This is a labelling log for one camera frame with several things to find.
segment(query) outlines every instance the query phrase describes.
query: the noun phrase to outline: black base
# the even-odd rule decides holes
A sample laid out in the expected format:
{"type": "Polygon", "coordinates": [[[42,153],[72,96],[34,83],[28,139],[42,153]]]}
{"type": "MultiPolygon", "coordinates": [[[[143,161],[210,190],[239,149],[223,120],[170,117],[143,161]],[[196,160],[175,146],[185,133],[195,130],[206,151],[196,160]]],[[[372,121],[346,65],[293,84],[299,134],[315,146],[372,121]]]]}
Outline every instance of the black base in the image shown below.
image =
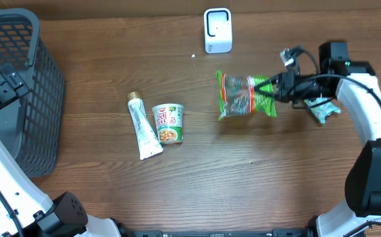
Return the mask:
{"type": "Polygon", "coordinates": [[[304,228],[276,228],[272,231],[210,231],[161,232],[160,230],[133,231],[134,237],[307,237],[304,228]]]}
{"type": "Polygon", "coordinates": [[[318,216],[313,216],[312,219],[310,219],[309,223],[307,223],[306,237],[318,237],[317,227],[316,227],[317,217],[318,216]]]}

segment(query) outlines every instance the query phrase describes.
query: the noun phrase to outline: noodle cup label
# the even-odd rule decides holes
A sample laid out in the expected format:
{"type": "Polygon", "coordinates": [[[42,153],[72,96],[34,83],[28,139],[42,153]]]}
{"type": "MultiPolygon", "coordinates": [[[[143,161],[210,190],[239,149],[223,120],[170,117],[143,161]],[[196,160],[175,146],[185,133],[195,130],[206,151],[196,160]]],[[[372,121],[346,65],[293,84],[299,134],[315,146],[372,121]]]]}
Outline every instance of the noodle cup label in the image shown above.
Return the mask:
{"type": "Polygon", "coordinates": [[[161,144],[183,142],[184,107],[179,104],[164,104],[152,108],[161,144]]]}

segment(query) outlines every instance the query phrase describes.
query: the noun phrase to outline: tube cap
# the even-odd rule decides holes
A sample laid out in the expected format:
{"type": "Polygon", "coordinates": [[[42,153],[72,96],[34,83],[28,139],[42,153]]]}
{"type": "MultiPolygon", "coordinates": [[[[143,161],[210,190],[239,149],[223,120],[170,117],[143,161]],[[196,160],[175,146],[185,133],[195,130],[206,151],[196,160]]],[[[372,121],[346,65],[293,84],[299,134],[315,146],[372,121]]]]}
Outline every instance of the tube cap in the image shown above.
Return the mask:
{"type": "Polygon", "coordinates": [[[141,99],[142,97],[140,96],[139,92],[130,92],[127,95],[127,99],[130,101],[132,99],[141,99]]]}

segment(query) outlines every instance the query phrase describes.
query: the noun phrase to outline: basket handle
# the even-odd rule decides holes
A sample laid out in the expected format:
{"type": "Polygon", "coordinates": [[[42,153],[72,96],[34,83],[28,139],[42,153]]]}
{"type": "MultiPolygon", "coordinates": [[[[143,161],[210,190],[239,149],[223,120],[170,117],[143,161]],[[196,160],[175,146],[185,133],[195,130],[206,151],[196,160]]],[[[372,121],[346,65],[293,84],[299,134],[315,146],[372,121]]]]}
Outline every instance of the basket handle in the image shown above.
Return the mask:
{"type": "Polygon", "coordinates": [[[37,16],[27,9],[0,9],[0,17],[1,18],[13,18],[22,16],[29,20],[32,25],[32,35],[30,41],[30,48],[28,50],[28,57],[26,58],[25,65],[27,67],[31,67],[34,65],[35,56],[37,53],[37,47],[39,42],[39,20],[37,16]]]}

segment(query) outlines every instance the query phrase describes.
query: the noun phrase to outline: wire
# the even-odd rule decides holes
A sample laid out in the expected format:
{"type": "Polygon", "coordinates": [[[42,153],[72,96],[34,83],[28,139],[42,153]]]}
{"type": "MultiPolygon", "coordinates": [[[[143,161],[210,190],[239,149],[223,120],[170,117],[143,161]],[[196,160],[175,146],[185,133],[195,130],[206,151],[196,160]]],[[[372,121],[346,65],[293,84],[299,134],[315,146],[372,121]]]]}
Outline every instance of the wire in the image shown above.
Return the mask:
{"type": "Polygon", "coordinates": [[[381,226],[381,222],[378,221],[367,221],[366,223],[363,223],[359,225],[357,228],[353,229],[352,231],[348,232],[347,234],[343,235],[343,237],[349,237],[353,236],[354,234],[358,233],[358,231],[361,231],[362,229],[369,227],[372,228],[372,225],[381,226]]]}
{"type": "Polygon", "coordinates": [[[22,225],[19,222],[18,216],[13,211],[12,207],[9,205],[3,194],[0,192],[0,201],[5,207],[7,213],[9,214],[9,217],[13,220],[14,225],[16,226],[16,229],[18,230],[19,237],[24,237],[24,233],[22,231],[22,225]]]}
{"type": "MultiPolygon", "coordinates": [[[[316,59],[315,57],[309,52],[307,51],[306,49],[302,48],[302,46],[299,46],[299,47],[295,47],[292,49],[292,51],[299,51],[300,53],[305,53],[307,56],[309,56],[309,58],[311,59],[311,61],[313,62],[313,64],[315,65],[315,69],[316,69],[316,75],[319,75],[320,73],[320,70],[319,70],[319,66],[316,62],[316,59]]],[[[299,63],[298,63],[298,60],[297,60],[297,57],[294,57],[294,67],[297,69],[297,73],[296,74],[300,74],[301,71],[300,71],[300,66],[299,66],[299,63]]],[[[309,93],[309,90],[316,84],[316,81],[312,82],[309,86],[309,88],[307,88],[305,90],[305,93],[303,93],[303,95],[300,95],[299,98],[295,99],[295,101],[298,101],[300,99],[302,99],[307,93],[309,93]]],[[[289,94],[290,92],[292,92],[293,90],[295,89],[295,85],[292,86],[288,91],[287,91],[287,94],[289,94]]]]}
{"type": "Polygon", "coordinates": [[[317,103],[316,105],[308,106],[307,108],[308,108],[308,109],[313,109],[313,108],[319,107],[319,106],[321,106],[321,105],[324,105],[324,104],[326,104],[326,103],[331,102],[333,99],[335,99],[335,97],[332,97],[332,98],[330,98],[330,99],[327,99],[326,101],[322,101],[322,102],[320,102],[320,103],[317,103]]]}
{"type": "Polygon", "coordinates": [[[358,82],[352,78],[348,78],[346,76],[341,76],[341,75],[336,75],[336,74],[321,74],[321,75],[316,75],[316,76],[311,76],[309,78],[306,78],[298,83],[296,83],[294,85],[297,86],[299,85],[300,83],[302,82],[306,82],[306,81],[315,81],[316,79],[319,79],[319,78],[339,78],[339,79],[343,79],[343,80],[347,80],[347,81],[350,81],[350,82],[353,82],[354,84],[357,84],[359,87],[363,88],[364,90],[366,90],[369,94],[371,94],[373,96],[373,98],[376,100],[377,104],[379,105],[380,109],[381,109],[381,100],[380,98],[376,95],[376,93],[373,91],[373,89],[370,89],[368,88],[366,85],[364,85],[363,83],[361,82],[358,82]]]}
{"type": "Polygon", "coordinates": [[[317,64],[317,62],[316,62],[315,57],[314,57],[310,52],[308,52],[307,50],[305,50],[305,49],[302,48],[302,47],[296,47],[296,48],[294,48],[293,50],[294,50],[294,51],[299,51],[299,52],[301,52],[301,53],[305,53],[307,56],[309,56],[309,58],[311,59],[311,61],[312,61],[313,64],[315,65],[316,75],[319,75],[319,73],[320,73],[319,66],[318,66],[318,64],[317,64]]]}

